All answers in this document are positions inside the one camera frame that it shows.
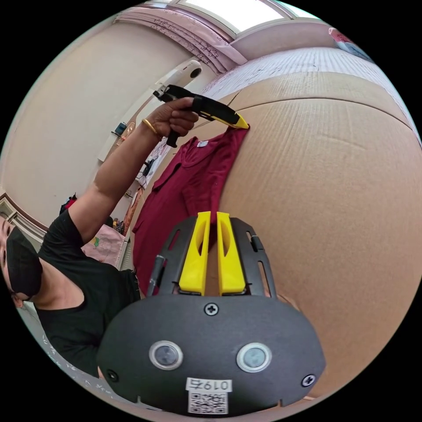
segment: red t-shirt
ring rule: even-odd
[[[176,224],[204,211],[216,224],[224,183],[248,131],[229,127],[208,141],[190,139],[154,183],[133,228],[133,264],[144,294],[155,257]]]

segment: black t-shirt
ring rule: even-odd
[[[84,302],[76,308],[36,311],[57,352],[76,368],[98,377],[96,355],[107,325],[140,296],[131,270],[119,271],[87,257],[83,245],[66,210],[51,224],[38,255],[82,290]]]

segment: cardboard box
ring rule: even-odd
[[[277,291],[314,325],[327,368],[310,395],[330,394],[379,354],[415,296],[422,150],[387,92],[355,76],[279,76],[241,90],[231,106],[251,131],[220,210],[254,227]],[[225,129],[206,123],[179,143]],[[214,248],[208,294],[217,291],[216,263]]]

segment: gold bracelet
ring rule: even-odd
[[[145,123],[156,135],[158,135],[155,127],[147,119],[142,119],[142,123]]]

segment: label sticker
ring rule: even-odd
[[[194,393],[189,391],[188,412],[197,415],[226,415],[227,393]]]
[[[231,393],[231,379],[187,378],[186,389],[194,393]]]

